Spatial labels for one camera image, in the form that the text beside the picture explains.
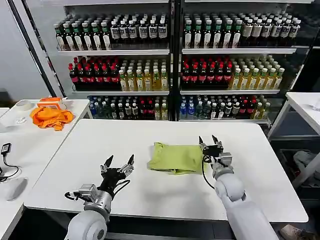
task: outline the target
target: shoe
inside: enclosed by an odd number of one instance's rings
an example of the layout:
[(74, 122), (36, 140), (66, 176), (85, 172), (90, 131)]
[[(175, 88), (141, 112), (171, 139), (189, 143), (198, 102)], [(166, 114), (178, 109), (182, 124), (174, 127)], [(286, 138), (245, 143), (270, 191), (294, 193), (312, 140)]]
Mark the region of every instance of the shoe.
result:
[(283, 227), (280, 231), (285, 240), (318, 240), (313, 232), (304, 231), (290, 224)]

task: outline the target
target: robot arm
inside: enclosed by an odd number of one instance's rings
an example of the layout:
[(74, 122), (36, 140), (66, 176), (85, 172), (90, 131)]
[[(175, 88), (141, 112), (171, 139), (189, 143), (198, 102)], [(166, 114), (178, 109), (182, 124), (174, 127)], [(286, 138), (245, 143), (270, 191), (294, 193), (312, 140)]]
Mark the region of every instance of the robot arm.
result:
[(134, 155), (122, 168), (109, 168), (113, 155), (101, 165), (102, 183), (83, 184), (78, 191), (67, 192), (70, 200), (84, 200), (84, 211), (77, 214), (69, 223), (65, 240), (103, 240), (107, 234), (107, 223), (111, 212), (111, 201), (115, 195), (130, 183), (124, 180), (134, 170)]
[(232, 155), (223, 152), (221, 141), (214, 136), (212, 138), (215, 144), (206, 145), (199, 137), (199, 146), (203, 152), (202, 164), (211, 165), (216, 183), (214, 187), (207, 183), (220, 197), (236, 239), (279, 240), (262, 210), (248, 198), (243, 183), (235, 176), (231, 166)]

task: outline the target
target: white table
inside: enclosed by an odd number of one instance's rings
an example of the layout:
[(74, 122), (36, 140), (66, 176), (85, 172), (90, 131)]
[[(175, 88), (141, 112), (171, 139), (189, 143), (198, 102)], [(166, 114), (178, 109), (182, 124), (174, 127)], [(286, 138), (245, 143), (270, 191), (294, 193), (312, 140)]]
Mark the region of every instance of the white table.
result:
[[(0, 196), (1, 240), (10, 236), (22, 215), (23, 202), (28, 193), (77, 121), (89, 111), (88, 105), (89, 100), (87, 99), (73, 100), (68, 110), (74, 114), (74, 119), (71, 123), (65, 124), (62, 131), (55, 131), (52, 127), (41, 129), (34, 125), (29, 117), (32, 109), (19, 111), (14, 106), (0, 118), (0, 123), (9, 126), (7, 132), (0, 133), (0, 148), (5, 143), (11, 143), (11, 152), (6, 156), (7, 163), (20, 166), (19, 177), (28, 178), (25, 190), (16, 200), (6, 201), (3, 196)], [(26, 117), (26, 122), (14, 125), (15, 120), (22, 116)], [(6, 175), (13, 173), (15, 169), (4, 166), (2, 156), (0, 157), (0, 167)], [(0, 193), (4, 184), (0, 183)]]
[[(275, 119), (272, 128), (268, 133), (268, 139), (271, 140), (273, 133), (280, 127), (285, 119), (290, 107), (294, 110), (320, 135), (320, 111), (312, 108), (318, 99), (320, 99), (320, 92), (287, 92), (287, 100)], [(308, 166), (301, 171), (296, 177), (292, 185), (298, 188), (304, 183), (312, 174), (314, 174), (317, 166), (320, 164), (320, 153), (308, 164)]]
[[(35, 184), (24, 205), (38, 210), (77, 213), (83, 201), (64, 197), (82, 184), (100, 185), (100, 164), (114, 155), (121, 167), (134, 154), (131, 183), (111, 206), (116, 216), (161, 219), (227, 220), (215, 191), (201, 174), (169, 175), (147, 169), (154, 142), (197, 145), (214, 134), (233, 155), (235, 174), (271, 222), (307, 222), (308, 216), (261, 128), (250, 123), (82, 119)], [(211, 183), (210, 167), (207, 178)]]

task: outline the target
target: beverage cooler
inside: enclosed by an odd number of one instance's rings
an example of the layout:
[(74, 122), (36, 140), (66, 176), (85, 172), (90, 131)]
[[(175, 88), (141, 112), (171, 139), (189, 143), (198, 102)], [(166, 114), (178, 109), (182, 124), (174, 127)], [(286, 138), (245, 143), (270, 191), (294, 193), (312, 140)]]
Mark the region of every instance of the beverage cooler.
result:
[(318, 33), (311, 0), (23, 3), (60, 88), (100, 119), (268, 129)]

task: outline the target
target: white object on floor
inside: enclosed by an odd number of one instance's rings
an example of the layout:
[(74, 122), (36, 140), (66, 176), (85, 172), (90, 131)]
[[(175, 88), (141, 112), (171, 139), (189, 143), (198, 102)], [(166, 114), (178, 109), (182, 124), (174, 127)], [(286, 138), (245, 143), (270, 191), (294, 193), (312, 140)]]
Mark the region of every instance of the white object on floor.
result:
[(3, 197), (7, 201), (12, 201), (20, 196), (20, 194), (25, 190), (28, 180), (24, 177), (13, 178), (7, 182), (1, 182), (3, 188)]

